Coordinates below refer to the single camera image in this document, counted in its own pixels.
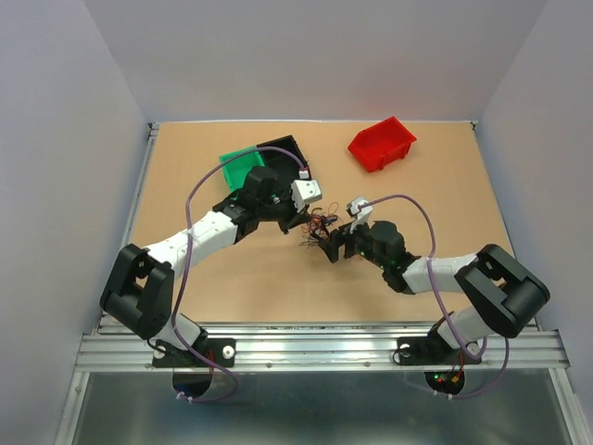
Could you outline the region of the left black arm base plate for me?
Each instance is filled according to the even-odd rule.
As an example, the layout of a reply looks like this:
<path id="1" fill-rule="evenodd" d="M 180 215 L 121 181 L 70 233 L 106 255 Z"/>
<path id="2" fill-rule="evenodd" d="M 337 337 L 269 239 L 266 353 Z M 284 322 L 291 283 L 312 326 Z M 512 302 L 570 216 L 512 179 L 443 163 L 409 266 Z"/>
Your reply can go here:
<path id="1" fill-rule="evenodd" d="M 204 368 L 208 364 L 189 350 L 179 350 L 171 344 L 157 340 L 148 342 L 152 349 L 152 366 L 155 368 Z M 234 367 L 236 341 L 230 337 L 214 337 L 206 340 L 198 340 L 195 344 L 196 350 L 208 360 L 225 368 Z"/>

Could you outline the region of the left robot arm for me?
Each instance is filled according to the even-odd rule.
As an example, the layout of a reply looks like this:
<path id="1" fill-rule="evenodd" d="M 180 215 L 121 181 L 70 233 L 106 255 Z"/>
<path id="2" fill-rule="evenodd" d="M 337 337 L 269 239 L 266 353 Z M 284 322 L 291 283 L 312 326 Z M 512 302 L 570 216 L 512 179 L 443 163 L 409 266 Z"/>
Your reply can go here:
<path id="1" fill-rule="evenodd" d="M 252 168 L 242 187 L 189 227 L 145 248 L 122 248 L 101 295 L 101 309 L 139 338 L 174 347 L 184 364 L 200 363 L 208 333 L 178 313 L 175 284 L 186 283 L 192 267 L 238 243 L 261 223 L 277 223 L 288 233 L 307 222 L 309 205 L 321 197 L 318 183 L 305 170 L 291 184 L 282 185 L 274 170 Z"/>

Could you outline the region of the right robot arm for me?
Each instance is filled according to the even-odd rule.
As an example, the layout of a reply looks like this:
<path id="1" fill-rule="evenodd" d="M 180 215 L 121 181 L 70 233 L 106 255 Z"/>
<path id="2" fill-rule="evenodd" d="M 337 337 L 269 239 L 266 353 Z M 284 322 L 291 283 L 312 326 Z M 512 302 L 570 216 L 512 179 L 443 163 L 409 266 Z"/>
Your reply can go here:
<path id="1" fill-rule="evenodd" d="M 468 308 L 450 312 L 423 337 L 398 346 L 402 365 L 446 364 L 461 347 L 498 334 L 515 338 L 549 302 L 548 288 L 502 247 L 488 244 L 478 252 L 430 260 L 407 251 L 394 223 L 344 224 L 319 246 L 330 262 L 360 256 L 382 270 L 394 291 L 407 295 L 461 293 Z"/>

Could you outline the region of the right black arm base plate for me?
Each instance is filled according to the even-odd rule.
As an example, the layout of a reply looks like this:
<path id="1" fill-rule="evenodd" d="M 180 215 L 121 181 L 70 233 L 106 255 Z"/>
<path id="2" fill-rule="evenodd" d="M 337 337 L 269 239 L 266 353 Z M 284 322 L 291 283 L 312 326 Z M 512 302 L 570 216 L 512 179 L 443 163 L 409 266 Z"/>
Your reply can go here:
<path id="1" fill-rule="evenodd" d="M 482 359 L 473 359 L 436 337 L 400 337 L 392 353 L 393 362 L 402 366 L 453 365 L 460 358 L 465 364 L 482 362 Z"/>

